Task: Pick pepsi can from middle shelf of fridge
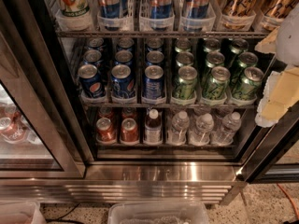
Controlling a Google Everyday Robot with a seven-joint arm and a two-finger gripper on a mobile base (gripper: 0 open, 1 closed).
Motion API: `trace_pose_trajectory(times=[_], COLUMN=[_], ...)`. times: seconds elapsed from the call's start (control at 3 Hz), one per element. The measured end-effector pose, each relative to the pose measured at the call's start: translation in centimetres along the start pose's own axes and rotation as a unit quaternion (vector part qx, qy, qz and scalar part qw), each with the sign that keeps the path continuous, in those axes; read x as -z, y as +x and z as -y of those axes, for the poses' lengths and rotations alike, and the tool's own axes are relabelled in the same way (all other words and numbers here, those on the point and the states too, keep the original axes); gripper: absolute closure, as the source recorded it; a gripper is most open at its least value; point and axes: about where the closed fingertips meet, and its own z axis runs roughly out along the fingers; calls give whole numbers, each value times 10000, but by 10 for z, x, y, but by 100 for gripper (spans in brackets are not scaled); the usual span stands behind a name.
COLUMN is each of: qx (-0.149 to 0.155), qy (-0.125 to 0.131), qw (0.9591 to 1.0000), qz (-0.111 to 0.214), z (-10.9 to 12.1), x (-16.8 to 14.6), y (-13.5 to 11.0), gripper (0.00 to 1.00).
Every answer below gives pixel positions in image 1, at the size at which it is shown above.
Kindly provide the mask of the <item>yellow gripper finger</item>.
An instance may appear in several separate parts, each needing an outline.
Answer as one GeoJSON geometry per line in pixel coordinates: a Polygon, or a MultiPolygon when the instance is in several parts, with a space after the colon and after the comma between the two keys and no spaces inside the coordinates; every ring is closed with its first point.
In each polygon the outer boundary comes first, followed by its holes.
{"type": "Polygon", "coordinates": [[[263,98],[257,108],[255,122],[267,128],[278,123],[288,109],[299,101],[299,68],[273,71],[266,80],[263,98]]]}
{"type": "Polygon", "coordinates": [[[254,49],[263,54],[275,54],[277,36],[278,28],[275,28],[266,38],[258,42],[254,49]]]}

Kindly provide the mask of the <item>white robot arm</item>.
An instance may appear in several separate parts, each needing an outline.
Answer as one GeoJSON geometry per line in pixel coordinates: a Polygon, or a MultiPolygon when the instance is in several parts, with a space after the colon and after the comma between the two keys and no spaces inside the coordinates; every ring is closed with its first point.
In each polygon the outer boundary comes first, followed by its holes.
{"type": "Polygon", "coordinates": [[[287,65],[282,72],[273,71],[265,82],[263,98],[255,122],[271,127],[299,101],[299,6],[296,6],[266,38],[255,46],[261,53],[273,53],[287,65]]]}

